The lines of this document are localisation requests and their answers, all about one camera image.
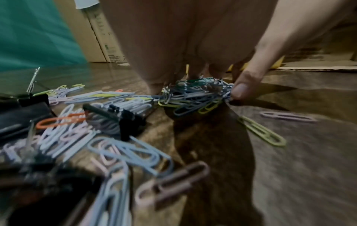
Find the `teal fabric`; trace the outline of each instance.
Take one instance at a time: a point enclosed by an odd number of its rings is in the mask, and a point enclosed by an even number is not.
[[[0,31],[0,71],[87,62],[52,0],[1,0]]]

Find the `floor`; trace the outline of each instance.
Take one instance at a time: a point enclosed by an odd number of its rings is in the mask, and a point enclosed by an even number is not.
[[[33,70],[0,74],[0,90],[24,92]],[[84,92],[123,89],[145,94],[130,67],[91,64],[41,69],[36,91],[86,85]],[[60,112],[63,105],[55,106]],[[318,119],[301,123],[262,118],[291,111]],[[197,160],[210,177],[169,203],[134,209],[134,226],[357,225],[357,74],[271,71],[250,100],[222,104],[206,115],[177,118],[157,109],[140,139],[170,154],[176,165]],[[251,118],[287,140],[273,147],[237,123]],[[93,170],[92,156],[73,161]],[[138,173],[134,188],[147,177]]]

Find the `plastic-coated paper clip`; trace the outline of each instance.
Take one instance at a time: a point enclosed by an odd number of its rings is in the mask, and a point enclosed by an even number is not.
[[[202,161],[194,162],[171,175],[161,179],[152,179],[140,185],[135,192],[135,202],[138,206],[149,206],[156,202],[181,194],[193,186],[193,183],[202,180],[209,175],[209,166]],[[147,197],[144,194],[154,188],[159,193]]]
[[[238,117],[238,121],[271,145],[278,147],[283,147],[286,145],[286,140],[283,137],[274,133],[270,129],[260,125],[259,123],[251,120],[250,118],[242,116]]]
[[[287,112],[261,111],[260,115],[266,118],[284,119],[298,122],[317,122],[317,120],[312,117]]]

